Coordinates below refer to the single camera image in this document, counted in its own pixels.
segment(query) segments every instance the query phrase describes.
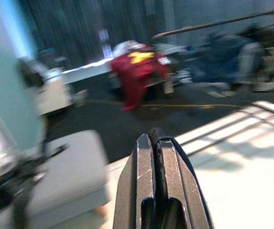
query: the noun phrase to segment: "gray cushion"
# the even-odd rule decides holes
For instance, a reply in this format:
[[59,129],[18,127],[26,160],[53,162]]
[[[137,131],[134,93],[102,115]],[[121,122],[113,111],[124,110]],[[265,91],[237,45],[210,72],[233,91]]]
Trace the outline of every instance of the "gray cushion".
[[[29,204],[31,228],[47,228],[81,215],[107,202],[106,157],[95,131],[82,131],[56,139],[48,149],[68,148],[45,164],[47,175],[34,189]],[[8,224],[11,210],[0,216]]]

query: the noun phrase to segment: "metal rod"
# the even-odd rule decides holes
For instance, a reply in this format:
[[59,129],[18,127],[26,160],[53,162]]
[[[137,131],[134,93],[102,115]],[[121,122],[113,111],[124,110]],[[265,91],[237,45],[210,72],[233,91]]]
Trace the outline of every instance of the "metal rod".
[[163,32],[163,33],[159,33],[159,34],[153,36],[152,39],[157,41],[157,40],[159,40],[163,37],[178,34],[178,33],[182,33],[182,32],[189,32],[189,31],[193,31],[193,30],[205,29],[205,28],[208,28],[208,27],[228,24],[228,23],[232,23],[232,22],[235,22],[235,21],[243,21],[243,20],[246,20],[246,19],[256,18],[256,17],[260,17],[260,16],[264,16],[264,15],[274,15],[274,10],[264,12],[264,13],[257,13],[257,14],[253,14],[253,15],[245,16],[245,17],[241,17],[241,18],[235,18],[235,19],[231,19],[231,20],[227,20],[227,21],[220,21],[220,22],[216,22],[216,23],[208,23],[208,24],[203,24],[203,25],[198,25],[198,26],[193,26],[193,27],[186,27],[186,28],[179,29],[179,30]]

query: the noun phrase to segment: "yellow emblem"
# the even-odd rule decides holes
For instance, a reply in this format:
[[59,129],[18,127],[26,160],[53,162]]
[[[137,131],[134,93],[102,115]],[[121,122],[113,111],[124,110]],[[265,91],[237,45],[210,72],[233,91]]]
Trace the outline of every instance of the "yellow emblem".
[[131,60],[131,63],[135,64],[135,63],[140,63],[144,60],[153,58],[154,53],[153,52],[132,52],[128,56],[133,57]]

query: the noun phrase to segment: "yellow tape line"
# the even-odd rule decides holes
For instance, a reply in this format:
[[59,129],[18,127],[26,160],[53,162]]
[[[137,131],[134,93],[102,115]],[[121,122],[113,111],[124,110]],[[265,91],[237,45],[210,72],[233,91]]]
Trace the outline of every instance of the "yellow tape line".
[[[115,102],[109,100],[101,100],[101,99],[92,99],[86,100],[86,103],[89,104],[109,104],[109,105],[123,105],[122,102]],[[203,109],[212,109],[217,106],[226,106],[226,107],[241,107],[238,105],[231,104],[144,104],[141,107],[201,107]]]

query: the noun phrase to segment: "gray curtain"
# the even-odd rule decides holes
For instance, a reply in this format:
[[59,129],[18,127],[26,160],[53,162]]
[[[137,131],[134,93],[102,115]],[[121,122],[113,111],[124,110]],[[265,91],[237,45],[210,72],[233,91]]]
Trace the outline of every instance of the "gray curtain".
[[[39,50],[54,48],[72,69],[104,58],[102,45],[150,44],[163,31],[162,0],[20,0]],[[99,32],[107,30],[108,39]]]

